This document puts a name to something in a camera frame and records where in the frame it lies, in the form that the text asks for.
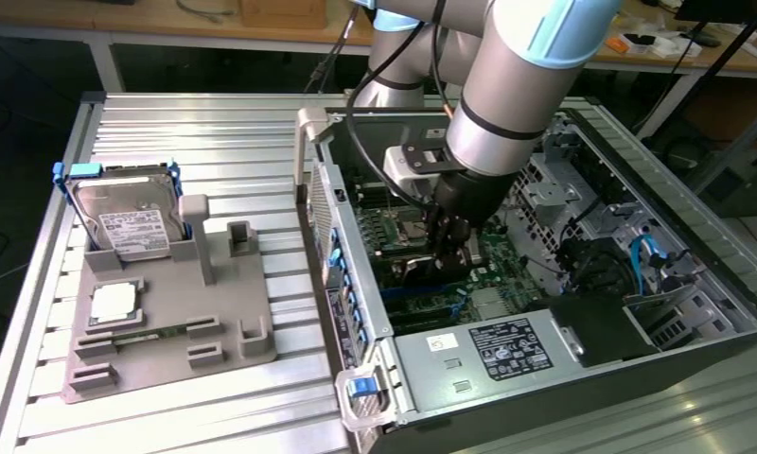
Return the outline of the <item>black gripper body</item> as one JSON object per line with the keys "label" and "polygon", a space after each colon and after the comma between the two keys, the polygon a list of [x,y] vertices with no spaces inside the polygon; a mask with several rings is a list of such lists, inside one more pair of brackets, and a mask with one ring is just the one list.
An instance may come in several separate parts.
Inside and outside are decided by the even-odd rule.
{"label": "black gripper body", "polygon": [[483,227],[508,196],[516,174],[487,176],[471,170],[443,173],[435,189],[442,214]]}

